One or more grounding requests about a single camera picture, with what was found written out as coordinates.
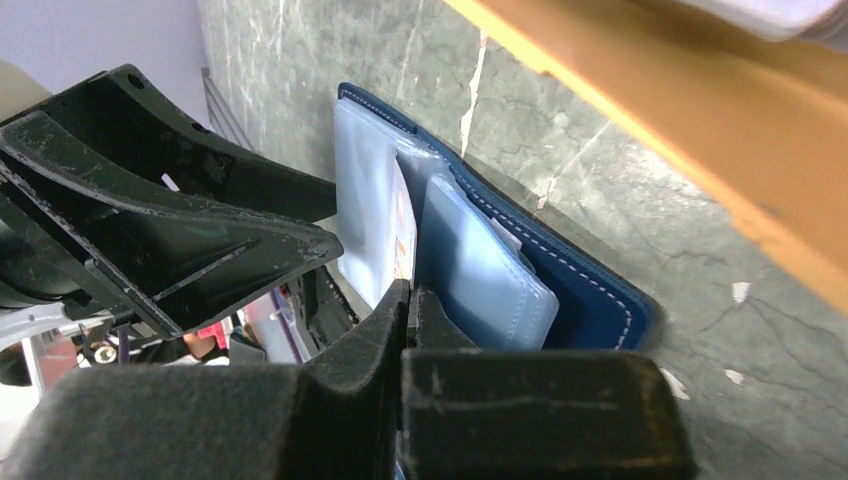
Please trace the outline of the navy blue card holder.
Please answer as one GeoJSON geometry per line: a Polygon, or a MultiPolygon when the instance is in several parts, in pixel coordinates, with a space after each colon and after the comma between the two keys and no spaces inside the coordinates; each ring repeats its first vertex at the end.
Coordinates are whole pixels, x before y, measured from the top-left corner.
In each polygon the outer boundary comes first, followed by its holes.
{"type": "Polygon", "coordinates": [[[369,306],[396,280],[396,159],[417,222],[412,284],[432,289],[476,345],[636,350],[646,342],[658,319],[646,293],[533,219],[404,113],[342,83],[334,135],[338,268],[369,306]]]}

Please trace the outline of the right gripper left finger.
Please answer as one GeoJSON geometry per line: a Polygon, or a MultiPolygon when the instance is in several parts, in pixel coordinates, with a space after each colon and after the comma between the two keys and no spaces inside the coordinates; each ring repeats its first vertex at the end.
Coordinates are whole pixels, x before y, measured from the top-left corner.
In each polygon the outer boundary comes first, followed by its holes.
{"type": "Polygon", "coordinates": [[[5,479],[391,479],[410,285],[303,365],[130,365],[66,374],[5,479]]]}

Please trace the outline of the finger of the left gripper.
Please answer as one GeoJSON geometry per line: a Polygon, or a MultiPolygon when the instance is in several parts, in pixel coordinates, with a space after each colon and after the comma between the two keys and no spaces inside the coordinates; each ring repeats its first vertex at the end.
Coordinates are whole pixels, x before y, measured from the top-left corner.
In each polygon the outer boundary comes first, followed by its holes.
{"type": "Polygon", "coordinates": [[[1,127],[1,305],[58,303],[166,338],[338,258],[320,221],[257,212],[124,170],[41,111],[1,127]]]}
{"type": "Polygon", "coordinates": [[[206,129],[134,65],[102,71],[25,110],[43,112],[119,167],[181,192],[317,222],[336,214],[332,182],[270,161],[206,129]]]}

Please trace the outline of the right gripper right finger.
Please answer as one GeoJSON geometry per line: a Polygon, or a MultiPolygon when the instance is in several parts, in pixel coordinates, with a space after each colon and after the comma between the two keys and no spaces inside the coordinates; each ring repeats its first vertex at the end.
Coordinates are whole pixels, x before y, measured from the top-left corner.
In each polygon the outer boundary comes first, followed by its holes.
{"type": "Polygon", "coordinates": [[[425,288],[401,356],[400,459],[409,479],[693,479],[671,389],[620,351],[483,350],[425,288]]]}

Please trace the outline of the orange oval tray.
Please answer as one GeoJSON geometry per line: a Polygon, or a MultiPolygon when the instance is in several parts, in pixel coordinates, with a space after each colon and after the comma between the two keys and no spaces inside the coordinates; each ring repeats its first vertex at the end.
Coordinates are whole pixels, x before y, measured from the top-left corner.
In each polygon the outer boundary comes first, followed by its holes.
{"type": "Polygon", "coordinates": [[[847,6],[780,42],[682,1],[456,1],[726,207],[736,228],[847,308],[847,6]]]}

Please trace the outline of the silver VIP card stack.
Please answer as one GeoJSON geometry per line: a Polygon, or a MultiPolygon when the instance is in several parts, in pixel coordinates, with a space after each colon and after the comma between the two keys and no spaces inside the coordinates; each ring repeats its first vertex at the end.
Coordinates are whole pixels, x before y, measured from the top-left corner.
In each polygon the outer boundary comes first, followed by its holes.
{"type": "Polygon", "coordinates": [[[800,39],[847,52],[847,0],[685,0],[768,41],[800,39]]]}

